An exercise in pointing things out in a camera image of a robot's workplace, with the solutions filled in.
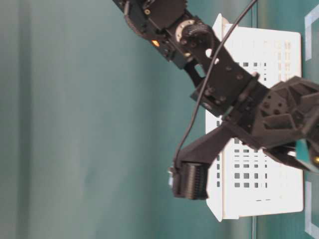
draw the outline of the screw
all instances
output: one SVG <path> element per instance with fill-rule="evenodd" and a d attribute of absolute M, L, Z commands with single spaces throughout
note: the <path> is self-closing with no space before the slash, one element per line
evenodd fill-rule
<path fill-rule="evenodd" d="M 186 39 L 182 39 L 182 41 L 180 41 L 180 43 L 181 43 L 182 45 L 186 45 L 186 44 L 187 44 L 187 40 L 186 40 Z"/>
<path fill-rule="evenodd" d="M 227 98 L 226 98 L 225 96 L 221 96 L 221 97 L 220 97 L 220 101 L 221 101 L 221 102 L 225 102 L 226 100 L 227 100 Z"/>
<path fill-rule="evenodd" d="M 266 109 L 268 109 L 269 106 L 270 106 L 270 104 L 269 104 L 268 102 L 264 102 L 263 106 L 264 106 Z"/>
<path fill-rule="evenodd" d="M 215 89 L 213 87 L 208 87 L 206 90 L 205 90 L 205 95 L 206 96 L 211 96 L 211 94 L 215 91 Z"/>
<path fill-rule="evenodd" d="M 237 80 L 242 80 L 244 77 L 243 77 L 243 75 L 237 75 L 236 78 L 237 78 Z"/>

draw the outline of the teal background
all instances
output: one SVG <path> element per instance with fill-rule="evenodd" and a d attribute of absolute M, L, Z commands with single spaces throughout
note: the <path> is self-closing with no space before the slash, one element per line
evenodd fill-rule
<path fill-rule="evenodd" d="M 212 24 L 247 3 L 189 9 Z M 205 202 L 172 197 L 193 86 L 112 1 L 0 1 L 0 76 L 0 238 L 251 236 L 251 218 L 220 224 Z M 201 110 L 187 143 L 203 134 Z"/>

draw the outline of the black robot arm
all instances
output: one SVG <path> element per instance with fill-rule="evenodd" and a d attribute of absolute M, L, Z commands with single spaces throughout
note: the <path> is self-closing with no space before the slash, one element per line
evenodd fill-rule
<path fill-rule="evenodd" d="M 192 79 L 197 100 L 221 44 L 211 27 L 186 9 L 185 0 L 113 0 L 131 29 Z M 232 138 L 283 164 L 319 172 L 319 85 L 299 77 L 268 89 L 241 68 L 222 47 L 201 98 L 201 105 L 223 123 L 185 147 L 170 172 L 176 197 L 206 199 L 207 170 Z"/>

